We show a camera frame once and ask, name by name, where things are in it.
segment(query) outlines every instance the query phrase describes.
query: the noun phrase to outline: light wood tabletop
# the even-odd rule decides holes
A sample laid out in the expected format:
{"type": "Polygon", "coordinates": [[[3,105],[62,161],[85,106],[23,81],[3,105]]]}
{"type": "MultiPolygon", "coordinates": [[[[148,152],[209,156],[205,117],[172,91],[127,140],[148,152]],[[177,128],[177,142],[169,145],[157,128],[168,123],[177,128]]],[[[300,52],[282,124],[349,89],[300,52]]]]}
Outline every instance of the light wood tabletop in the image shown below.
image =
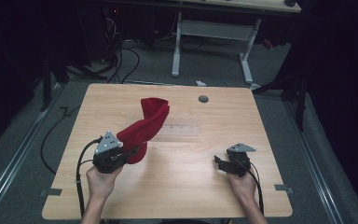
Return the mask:
{"type": "MultiPolygon", "coordinates": [[[[214,155],[227,161],[226,149],[237,143],[256,148],[248,156],[260,175],[265,216],[291,216],[286,192],[275,189],[282,178],[249,89],[91,84],[51,186],[62,193],[48,196],[44,218],[80,219],[75,175],[82,149],[107,131],[116,135],[141,119],[140,101],[149,97],[169,101],[170,114],[144,159],[124,166],[103,218],[244,217],[226,173],[213,161],[214,155]],[[201,95],[209,101],[201,103],[201,95]]],[[[95,148],[84,161],[92,159],[95,148]]],[[[80,170],[85,204],[91,165],[80,170]]]]}
{"type": "Polygon", "coordinates": [[[250,9],[271,10],[280,12],[299,13],[301,7],[296,3],[293,7],[287,6],[283,0],[180,0],[185,3],[218,5],[222,7],[246,7],[250,9]]]}

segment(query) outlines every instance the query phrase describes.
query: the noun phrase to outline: black clamp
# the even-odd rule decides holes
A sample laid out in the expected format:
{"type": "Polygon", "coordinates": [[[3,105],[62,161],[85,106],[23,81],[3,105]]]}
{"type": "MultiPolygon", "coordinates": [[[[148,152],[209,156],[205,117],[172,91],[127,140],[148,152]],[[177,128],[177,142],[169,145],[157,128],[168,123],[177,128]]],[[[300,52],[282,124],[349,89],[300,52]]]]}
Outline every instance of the black clamp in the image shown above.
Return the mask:
{"type": "Polygon", "coordinates": [[[222,161],[216,156],[214,156],[214,161],[217,163],[219,170],[242,177],[251,169],[251,162],[246,154],[246,151],[249,150],[254,149],[242,143],[238,143],[227,149],[229,161],[222,161]]]}
{"type": "Polygon", "coordinates": [[[134,147],[129,152],[124,152],[120,142],[107,132],[101,143],[94,152],[92,163],[100,173],[111,174],[116,169],[126,164],[133,154],[138,152],[138,147],[134,147]]]}

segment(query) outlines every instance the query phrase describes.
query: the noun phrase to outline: red fabric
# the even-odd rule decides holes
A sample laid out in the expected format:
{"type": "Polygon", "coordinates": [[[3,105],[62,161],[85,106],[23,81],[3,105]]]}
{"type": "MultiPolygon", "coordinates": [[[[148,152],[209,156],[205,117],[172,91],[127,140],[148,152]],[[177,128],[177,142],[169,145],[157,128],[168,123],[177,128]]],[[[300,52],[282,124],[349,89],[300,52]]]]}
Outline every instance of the red fabric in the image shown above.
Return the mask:
{"type": "Polygon", "coordinates": [[[168,101],[159,98],[142,99],[141,105],[144,119],[136,121],[117,134],[117,139],[123,143],[125,152],[139,147],[138,152],[130,156],[128,164],[134,164],[144,158],[147,141],[158,133],[170,112],[168,101]]]}

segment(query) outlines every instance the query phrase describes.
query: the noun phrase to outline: aluminum floor strip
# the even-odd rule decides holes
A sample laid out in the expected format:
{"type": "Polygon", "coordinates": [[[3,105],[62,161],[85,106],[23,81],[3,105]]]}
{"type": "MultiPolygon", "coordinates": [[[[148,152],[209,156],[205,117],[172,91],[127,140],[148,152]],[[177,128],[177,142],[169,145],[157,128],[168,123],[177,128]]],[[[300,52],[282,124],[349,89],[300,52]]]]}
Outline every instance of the aluminum floor strip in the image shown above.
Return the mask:
{"type": "Polygon", "coordinates": [[[310,175],[312,176],[313,182],[315,183],[315,187],[318,190],[322,203],[324,204],[324,209],[326,210],[326,213],[330,218],[330,222],[335,224],[344,223],[341,214],[336,207],[336,203],[334,202],[330,188],[324,181],[324,177],[319,169],[318,163],[313,157],[312,150],[310,149],[310,145],[307,142],[305,134],[298,129],[298,126],[296,124],[296,113],[293,109],[293,106],[290,102],[283,102],[283,106],[285,107],[288,115],[291,117],[290,120],[294,128],[296,129],[298,139],[300,140],[302,145],[306,164],[310,169],[310,175]]]}
{"type": "Polygon", "coordinates": [[[0,177],[0,202],[5,196],[8,188],[10,187],[11,182],[16,177],[17,172],[20,170],[22,163],[27,157],[28,153],[31,150],[31,144],[33,143],[34,137],[39,131],[43,121],[46,118],[51,107],[54,105],[55,101],[59,98],[63,91],[64,87],[56,84],[53,88],[53,98],[51,103],[46,107],[44,111],[41,111],[34,121],[34,124],[31,126],[28,133],[25,135],[22,140],[19,148],[17,149],[16,154],[13,156],[12,160],[8,164],[6,170],[2,173],[0,177]]]}

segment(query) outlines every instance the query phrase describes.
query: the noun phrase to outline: gray floor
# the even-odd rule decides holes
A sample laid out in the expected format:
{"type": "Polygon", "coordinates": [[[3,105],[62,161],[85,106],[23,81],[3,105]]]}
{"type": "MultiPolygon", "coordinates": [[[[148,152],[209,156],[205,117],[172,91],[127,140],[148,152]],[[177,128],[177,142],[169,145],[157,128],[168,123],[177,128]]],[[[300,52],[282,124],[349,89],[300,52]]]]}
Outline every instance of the gray floor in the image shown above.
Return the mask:
{"type": "MultiPolygon", "coordinates": [[[[254,81],[263,85],[275,78],[289,45],[279,46],[268,50],[255,45],[249,58],[249,64],[254,81]]],[[[249,88],[244,82],[241,65],[237,54],[211,52],[208,46],[197,50],[182,52],[181,74],[171,77],[172,46],[154,48],[139,44],[134,48],[139,56],[138,68],[128,78],[128,81],[148,81],[175,85],[196,85],[200,80],[207,86],[231,86],[249,88]]],[[[123,64],[120,76],[128,73],[136,65],[136,57],[128,50],[123,50],[123,64]]],[[[41,217],[45,197],[39,196],[41,189],[48,189],[54,178],[40,159],[40,148],[50,128],[62,118],[62,106],[69,110],[81,105],[86,89],[90,83],[101,82],[84,77],[71,76],[65,87],[59,87],[55,92],[56,102],[51,106],[44,119],[41,119],[42,88],[35,89],[35,98],[26,105],[12,120],[10,126],[0,139],[0,177],[12,172],[14,178],[4,185],[5,194],[0,194],[0,223],[77,223],[78,220],[54,221],[41,217]],[[35,133],[34,140],[27,146],[22,146],[24,138],[39,120],[40,129],[35,133]],[[16,157],[19,149],[25,148],[25,160],[19,163],[18,170],[7,170],[12,158],[16,157]]],[[[269,223],[358,223],[358,200],[351,188],[351,183],[345,176],[337,161],[323,128],[313,110],[311,99],[307,98],[307,110],[304,116],[305,132],[299,133],[293,124],[290,114],[291,104],[282,102],[279,91],[267,91],[256,95],[256,103],[265,125],[268,139],[280,168],[283,182],[293,189],[289,194],[293,206],[290,217],[268,219],[269,223]],[[340,217],[338,222],[331,219],[326,211],[320,191],[315,187],[312,170],[308,166],[305,145],[311,149],[321,171],[328,190],[335,202],[340,217]]],[[[66,141],[76,119],[76,112],[64,119],[48,136],[45,143],[45,157],[48,164],[57,169],[66,141]]],[[[245,218],[235,219],[235,223],[247,223],[245,218]]]]}

